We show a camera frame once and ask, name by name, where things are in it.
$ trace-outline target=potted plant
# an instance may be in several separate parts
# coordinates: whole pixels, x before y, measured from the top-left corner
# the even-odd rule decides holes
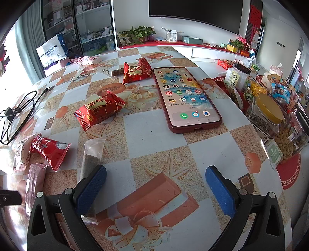
[[[247,45],[247,41],[241,35],[239,35],[235,41],[229,39],[229,45],[237,47],[238,50],[244,50],[245,46]]]
[[[155,34],[154,27],[145,27],[139,26],[138,28],[128,31],[128,35],[130,35],[133,39],[132,45],[140,44],[146,40],[151,41],[152,35]]]

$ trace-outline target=phone screen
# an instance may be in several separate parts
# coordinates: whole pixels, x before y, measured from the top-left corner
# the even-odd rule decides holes
[[[188,126],[220,121],[199,84],[186,68],[154,70],[173,126]]]

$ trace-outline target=smartphone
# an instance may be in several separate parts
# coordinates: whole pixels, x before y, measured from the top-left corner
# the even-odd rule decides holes
[[[222,118],[185,67],[154,68],[169,129],[175,133],[220,126]]]

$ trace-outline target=green box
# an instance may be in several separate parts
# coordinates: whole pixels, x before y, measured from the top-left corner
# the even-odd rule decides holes
[[[192,36],[182,36],[181,40],[187,44],[195,44],[195,45],[203,44],[203,39],[192,37]]]

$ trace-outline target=black cable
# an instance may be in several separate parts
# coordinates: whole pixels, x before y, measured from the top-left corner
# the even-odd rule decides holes
[[[37,102],[39,101],[39,99],[40,99],[48,90],[49,90],[49,88],[46,88],[46,89],[42,92],[42,94],[38,97],[38,99],[36,100],[36,102],[34,102],[34,98],[36,97],[36,95],[37,95],[38,92],[37,92],[37,91],[32,91],[32,92],[28,93],[28,94],[23,98],[23,100],[18,104],[18,106],[17,106],[16,108],[13,109],[13,113],[12,113],[12,114],[10,114],[10,115],[5,115],[5,116],[0,115],[0,118],[1,118],[0,121],[4,118],[4,124],[3,124],[3,128],[2,128],[0,143],[2,143],[3,145],[7,146],[9,143],[12,142],[12,140],[17,136],[17,134],[21,131],[21,129],[25,126],[25,124],[28,122],[28,120],[29,120],[30,117],[32,116],[32,114],[33,114],[33,112],[34,112],[34,109],[35,109],[35,106],[36,106]],[[29,100],[27,100],[27,101],[25,102],[25,104],[23,104],[25,98],[26,98],[28,95],[30,95],[30,94],[32,94],[32,93],[34,93],[34,92],[35,92],[34,96],[33,96],[32,98],[30,98]],[[15,131],[14,134],[13,134],[13,136],[11,136],[11,137],[9,138],[9,133],[8,133],[8,132],[9,132],[9,129],[11,128],[11,126],[12,126],[12,123],[13,123],[14,119],[12,119],[12,121],[9,122],[9,125],[7,126],[7,129],[6,129],[6,131],[4,132],[4,130],[5,130],[6,119],[7,119],[8,117],[10,117],[10,116],[13,116],[13,118],[15,118],[15,116],[16,116],[18,113],[21,113],[22,110],[25,109],[31,102],[32,102],[32,108],[31,108],[30,112],[28,113],[27,117],[24,119],[24,121],[22,122],[22,124],[16,129],[16,131]]]

